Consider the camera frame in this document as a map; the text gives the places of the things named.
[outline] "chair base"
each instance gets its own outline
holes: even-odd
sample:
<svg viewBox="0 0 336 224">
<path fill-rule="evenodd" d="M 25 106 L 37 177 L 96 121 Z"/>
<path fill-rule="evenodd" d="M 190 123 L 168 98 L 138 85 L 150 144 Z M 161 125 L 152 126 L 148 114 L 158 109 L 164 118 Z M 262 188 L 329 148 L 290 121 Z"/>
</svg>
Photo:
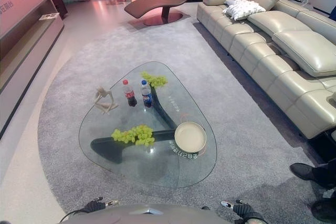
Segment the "chair base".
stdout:
<svg viewBox="0 0 336 224">
<path fill-rule="evenodd" d="M 143 22 L 147 26 L 160 26 L 168 23 L 175 22 L 183 17 L 182 13 L 169 13 L 168 18 L 162 17 L 161 14 L 155 15 Z"/>
</svg>

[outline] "sectional sofa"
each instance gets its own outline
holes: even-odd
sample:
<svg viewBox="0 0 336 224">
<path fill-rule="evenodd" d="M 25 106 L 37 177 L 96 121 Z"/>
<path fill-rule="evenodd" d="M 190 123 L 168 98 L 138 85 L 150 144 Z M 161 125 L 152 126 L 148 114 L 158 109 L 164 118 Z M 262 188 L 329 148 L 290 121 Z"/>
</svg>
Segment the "sectional sofa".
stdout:
<svg viewBox="0 0 336 224">
<path fill-rule="evenodd" d="M 225 0 L 203 0 L 197 19 L 308 139 L 336 141 L 336 22 L 287 0 L 249 0 L 266 12 L 234 21 Z"/>
</svg>

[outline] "beige sculpture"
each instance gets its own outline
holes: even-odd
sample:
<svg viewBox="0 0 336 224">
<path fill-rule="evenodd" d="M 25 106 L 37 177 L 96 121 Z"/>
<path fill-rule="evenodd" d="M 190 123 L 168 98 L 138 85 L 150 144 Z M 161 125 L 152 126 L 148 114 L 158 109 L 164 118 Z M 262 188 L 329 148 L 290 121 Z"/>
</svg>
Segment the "beige sculpture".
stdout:
<svg viewBox="0 0 336 224">
<path fill-rule="evenodd" d="M 99 108 L 103 114 L 107 113 L 109 114 L 110 110 L 115 109 L 118 105 L 114 103 L 113 96 L 111 90 L 106 91 L 102 86 L 97 87 L 97 93 L 96 93 L 96 99 L 94 100 L 94 105 Z M 106 97 L 107 95 L 111 98 L 111 103 L 106 102 L 99 102 L 99 100 L 103 97 Z"/>
</svg>

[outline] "green grapes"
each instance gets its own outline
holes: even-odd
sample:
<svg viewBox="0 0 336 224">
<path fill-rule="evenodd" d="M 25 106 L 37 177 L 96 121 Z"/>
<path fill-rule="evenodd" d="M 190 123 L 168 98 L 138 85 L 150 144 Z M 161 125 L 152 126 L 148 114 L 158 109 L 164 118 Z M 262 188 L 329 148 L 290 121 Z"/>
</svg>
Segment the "green grapes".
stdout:
<svg viewBox="0 0 336 224">
<path fill-rule="evenodd" d="M 162 87 L 167 83 L 167 78 L 165 76 L 152 76 L 146 71 L 143 71 L 141 76 L 154 88 Z"/>
<path fill-rule="evenodd" d="M 121 132 L 115 129 L 111 134 L 111 137 L 115 141 L 124 142 L 128 144 L 129 142 L 135 143 L 135 145 L 154 145 L 155 138 L 152 137 L 153 129 L 149 128 L 147 125 L 141 124 L 137 127 L 133 127 L 129 131 Z"/>
</svg>

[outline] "round plate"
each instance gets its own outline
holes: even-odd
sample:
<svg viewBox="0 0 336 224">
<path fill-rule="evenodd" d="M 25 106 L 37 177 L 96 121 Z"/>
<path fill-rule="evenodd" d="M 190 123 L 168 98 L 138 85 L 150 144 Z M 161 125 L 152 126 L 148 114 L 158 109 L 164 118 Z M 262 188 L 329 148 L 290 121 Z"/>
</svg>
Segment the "round plate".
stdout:
<svg viewBox="0 0 336 224">
<path fill-rule="evenodd" d="M 197 123 L 181 123 L 175 130 L 175 142 L 177 146 L 189 153 L 199 152 L 206 143 L 204 129 Z"/>
</svg>

